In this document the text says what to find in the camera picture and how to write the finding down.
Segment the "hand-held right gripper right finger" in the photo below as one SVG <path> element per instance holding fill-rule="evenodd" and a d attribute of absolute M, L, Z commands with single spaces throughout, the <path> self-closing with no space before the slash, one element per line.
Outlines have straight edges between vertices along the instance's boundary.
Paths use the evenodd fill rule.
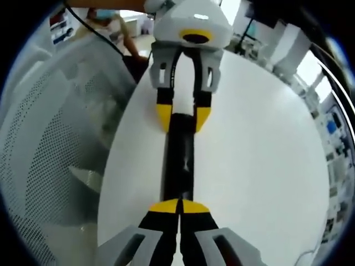
<path fill-rule="evenodd" d="M 181 200 L 180 233 L 185 265 L 265 265 L 256 247 L 230 228 L 220 228 L 201 203 Z"/>

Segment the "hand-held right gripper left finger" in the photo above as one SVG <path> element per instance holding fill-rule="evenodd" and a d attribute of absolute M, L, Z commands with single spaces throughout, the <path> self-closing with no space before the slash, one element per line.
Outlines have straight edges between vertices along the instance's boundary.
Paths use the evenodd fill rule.
<path fill-rule="evenodd" d="M 138 226 L 130 225 L 98 247 L 96 265 L 171 265 L 176 251 L 179 199 L 152 205 Z"/>

